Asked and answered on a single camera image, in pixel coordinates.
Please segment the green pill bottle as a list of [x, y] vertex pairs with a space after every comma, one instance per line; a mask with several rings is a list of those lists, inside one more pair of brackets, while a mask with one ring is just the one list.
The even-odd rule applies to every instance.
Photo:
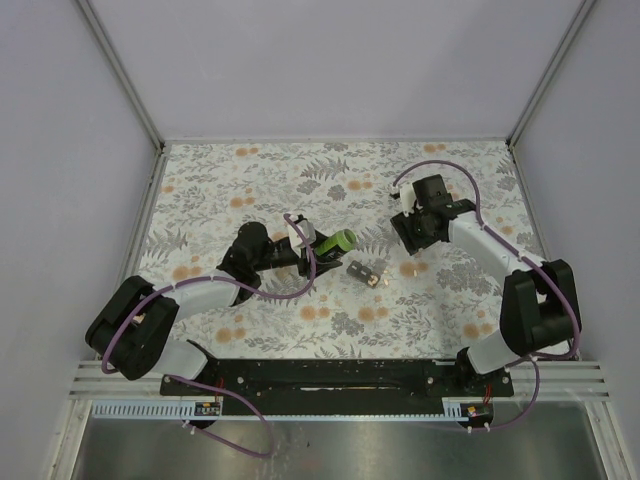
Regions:
[[327, 237], [315, 248], [317, 256], [338, 259], [353, 250], [357, 245], [357, 236], [349, 229], [342, 229]]

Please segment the grey weekly pill organizer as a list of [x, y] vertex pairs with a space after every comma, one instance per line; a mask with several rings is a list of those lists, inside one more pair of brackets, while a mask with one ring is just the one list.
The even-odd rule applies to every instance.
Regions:
[[382, 281], [383, 275], [387, 267], [385, 260], [376, 260], [371, 264], [365, 264], [353, 260], [346, 269], [349, 276], [357, 281], [367, 285], [370, 288], [376, 288]]

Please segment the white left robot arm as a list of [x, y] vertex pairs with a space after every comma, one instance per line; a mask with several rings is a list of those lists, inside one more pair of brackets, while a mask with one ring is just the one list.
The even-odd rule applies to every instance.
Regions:
[[196, 395], [216, 386], [210, 355], [193, 342], [171, 339], [180, 320], [209, 310], [238, 306], [261, 290], [261, 272], [294, 266], [309, 283], [341, 266], [341, 257], [357, 242], [343, 229], [331, 236], [317, 232], [304, 217], [289, 222], [286, 237], [272, 241], [259, 222], [242, 225], [217, 269], [209, 275], [155, 287], [140, 276], [127, 278], [85, 334], [86, 344], [102, 358], [106, 374], [138, 380], [154, 372], [181, 376]]

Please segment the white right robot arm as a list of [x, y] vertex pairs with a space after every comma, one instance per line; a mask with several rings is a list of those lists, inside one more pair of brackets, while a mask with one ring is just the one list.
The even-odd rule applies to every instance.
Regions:
[[566, 354], [575, 353], [582, 325], [567, 262], [517, 249], [483, 220], [477, 199], [454, 199], [440, 175], [395, 185], [391, 197], [401, 205], [391, 224], [409, 254], [449, 243], [502, 289], [498, 329], [459, 354], [455, 383], [462, 393], [480, 394], [490, 385], [490, 373], [529, 355], [549, 357], [548, 347], [570, 342]]

